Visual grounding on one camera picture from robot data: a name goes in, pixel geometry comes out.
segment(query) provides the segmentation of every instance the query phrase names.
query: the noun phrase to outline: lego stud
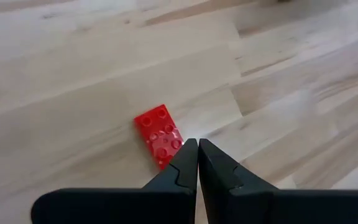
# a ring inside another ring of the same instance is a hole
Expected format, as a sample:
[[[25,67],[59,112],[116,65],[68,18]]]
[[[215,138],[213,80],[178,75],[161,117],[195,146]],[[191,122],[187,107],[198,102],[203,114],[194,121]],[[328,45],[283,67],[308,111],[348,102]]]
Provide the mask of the lego stud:
[[[168,152],[164,148],[158,148],[157,155],[159,156],[159,158],[165,158],[168,155]]]
[[[164,109],[160,109],[160,110],[157,112],[157,115],[158,115],[160,118],[164,118],[164,117],[167,115],[167,112],[166,112]]]
[[[158,139],[158,134],[152,133],[152,134],[150,135],[149,139],[150,139],[151,141],[157,140],[157,139]]]
[[[167,125],[165,125],[164,129],[165,129],[165,132],[166,132],[167,134],[169,134],[169,133],[172,133],[172,131],[173,131],[173,126],[172,126],[171,124],[167,124]]]
[[[182,145],[182,142],[180,140],[173,140],[171,142],[171,146],[174,149],[179,149],[181,147],[181,145]]]
[[[142,124],[143,126],[150,126],[152,124],[152,120],[149,117],[144,117],[142,119]]]

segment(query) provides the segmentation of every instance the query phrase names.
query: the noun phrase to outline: light wood surface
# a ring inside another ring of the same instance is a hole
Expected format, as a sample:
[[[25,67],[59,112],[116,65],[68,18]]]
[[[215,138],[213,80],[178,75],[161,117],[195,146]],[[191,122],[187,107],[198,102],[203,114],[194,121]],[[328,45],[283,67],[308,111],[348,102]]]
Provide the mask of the light wood surface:
[[[143,186],[132,118],[162,103],[277,187],[358,189],[358,0],[0,0],[0,223]]]

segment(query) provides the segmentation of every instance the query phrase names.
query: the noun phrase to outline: red lego brick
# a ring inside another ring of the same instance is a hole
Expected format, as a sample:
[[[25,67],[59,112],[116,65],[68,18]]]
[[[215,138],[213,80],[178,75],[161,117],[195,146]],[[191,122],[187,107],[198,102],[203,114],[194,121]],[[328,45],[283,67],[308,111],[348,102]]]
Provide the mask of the red lego brick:
[[[165,105],[158,106],[134,121],[158,166],[164,169],[183,145],[183,139],[167,108]]]

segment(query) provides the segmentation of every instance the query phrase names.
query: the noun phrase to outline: wood grain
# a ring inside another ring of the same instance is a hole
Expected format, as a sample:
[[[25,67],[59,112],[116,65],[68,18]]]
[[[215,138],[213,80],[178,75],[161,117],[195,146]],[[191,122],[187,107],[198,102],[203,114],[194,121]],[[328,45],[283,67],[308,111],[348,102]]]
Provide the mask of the wood grain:
[[[358,0],[0,0],[0,223],[51,190],[142,187],[132,119],[162,103],[279,188],[358,189]]]

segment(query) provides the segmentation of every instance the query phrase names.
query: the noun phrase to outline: lego brick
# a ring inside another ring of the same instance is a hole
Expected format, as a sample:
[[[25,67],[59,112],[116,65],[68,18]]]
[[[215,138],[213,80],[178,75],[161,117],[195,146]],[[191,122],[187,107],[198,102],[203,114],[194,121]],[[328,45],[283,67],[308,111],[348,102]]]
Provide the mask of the lego brick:
[[[164,169],[183,145],[183,139],[167,108],[160,105],[134,121],[158,166]]]

